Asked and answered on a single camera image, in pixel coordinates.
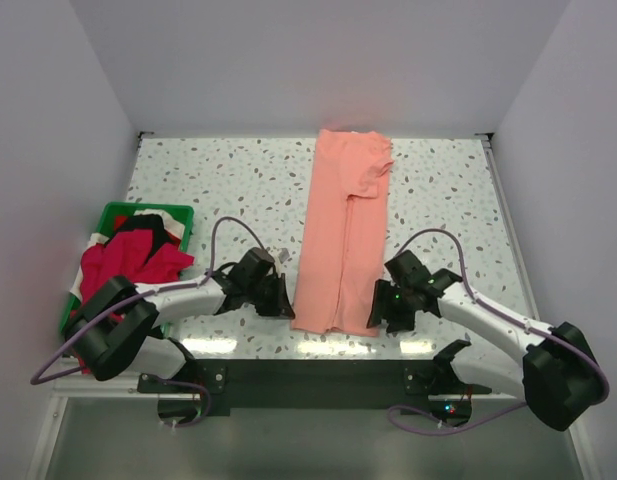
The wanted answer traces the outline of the salmon pink t shirt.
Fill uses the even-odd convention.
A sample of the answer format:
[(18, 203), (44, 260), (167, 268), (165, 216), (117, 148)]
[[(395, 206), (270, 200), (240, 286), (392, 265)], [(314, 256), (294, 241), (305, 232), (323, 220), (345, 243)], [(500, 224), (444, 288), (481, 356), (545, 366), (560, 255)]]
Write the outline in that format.
[(322, 130), (316, 142), (292, 326), (375, 337), (368, 324), (383, 275), (392, 143), (377, 132)]

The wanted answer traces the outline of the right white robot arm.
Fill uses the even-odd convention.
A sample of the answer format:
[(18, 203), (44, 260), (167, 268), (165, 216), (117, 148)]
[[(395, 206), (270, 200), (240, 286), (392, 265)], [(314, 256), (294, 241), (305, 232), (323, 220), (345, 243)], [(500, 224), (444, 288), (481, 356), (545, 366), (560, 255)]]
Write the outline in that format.
[(424, 379), (428, 392), (489, 387), (520, 399), (557, 431), (568, 429), (589, 407), (608, 398), (609, 381), (576, 326), (551, 326), (489, 303), (470, 287), (465, 273), (446, 268), (431, 272), (409, 250), (385, 267), (389, 277), (374, 284), (368, 326), (385, 323), (390, 333), (411, 331), (416, 315), (428, 313), (480, 336), (520, 369), (513, 374), (479, 367), (461, 357), (471, 343), (458, 339), (433, 357), (431, 373)]

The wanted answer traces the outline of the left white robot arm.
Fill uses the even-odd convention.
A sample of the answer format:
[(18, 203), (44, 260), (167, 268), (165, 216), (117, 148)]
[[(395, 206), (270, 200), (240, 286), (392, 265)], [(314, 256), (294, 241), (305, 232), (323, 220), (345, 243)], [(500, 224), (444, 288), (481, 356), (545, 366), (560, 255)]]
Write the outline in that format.
[(79, 307), (62, 335), (99, 381), (136, 371), (157, 375), (171, 391), (184, 392), (195, 380), (194, 357), (180, 342), (157, 333), (164, 324), (222, 315), (246, 304), (263, 318), (295, 317), (286, 276), (259, 247), (191, 280), (142, 284), (114, 276)]

